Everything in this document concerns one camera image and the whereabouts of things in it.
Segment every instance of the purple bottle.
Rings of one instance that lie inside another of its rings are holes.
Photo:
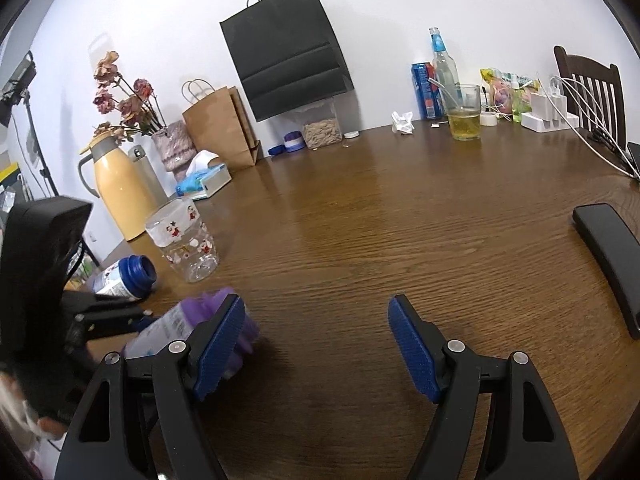
[[[196,325],[213,317],[228,294],[235,294],[230,286],[221,288],[215,294],[204,292],[198,298],[185,298],[140,332],[137,338],[127,343],[124,347],[124,356],[127,359],[133,359],[154,355],[171,341],[186,340]],[[247,311],[244,315],[242,331],[226,364],[225,379],[233,377],[241,368],[244,354],[254,352],[252,344],[259,335],[260,330]]]

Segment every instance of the blue gripper pad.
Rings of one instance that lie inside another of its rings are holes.
[[[436,382],[436,370],[431,354],[427,350],[416,327],[396,298],[391,298],[387,311],[389,328],[411,374],[416,389],[431,402],[440,400],[442,391]]]
[[[226,363],[238,342],[238,336],[244,324],[244,301],[236,298],[225,317],[222,318],[209,344],[198,362],[198,380],[193,394],[202,401],[215,391],[225,373]]]

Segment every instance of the wooden table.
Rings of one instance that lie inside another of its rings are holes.
[[[389,127],[235,174],[198,202],[222,262],[188,285],[145,237],[161,313],[231,285],[262,330],[254,356],[201,406],[233,479],[403,479],[434,406],[418,394],[386,322],[405,292],[424,319],[476,352],[526,351],[586,478],[640,398],[640,344],[572,227],[580,204],[611,203],[640,235],[638,186],[570,131],[510,123],[482,140]],[[481,396],[460,478],[474,477]]]

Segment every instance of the white tissue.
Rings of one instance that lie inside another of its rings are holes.
[[[196,171],[206,170],[209,167],[209,163],[214,158],[218,158],[217,153],[208,152],[207,150],[198,152],[196,156],[191,159],[191,164],[189,165],[186,176],[189,176],[191,173],[195,173]]]
[[[414,132],[414,126],[411,124],[413,116],[413,112],[407,112],[402,115],[398,114],[398,112],[393,112],[391,114],[391,120],[393,121],[391,131],[395,134],[398,132],[403,135],[412,134]]]

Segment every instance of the yellow liquid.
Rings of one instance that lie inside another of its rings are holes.
[[[478,112],[449,113],[451,135],[456,140],[471,140],[480,137],[480,115]]]

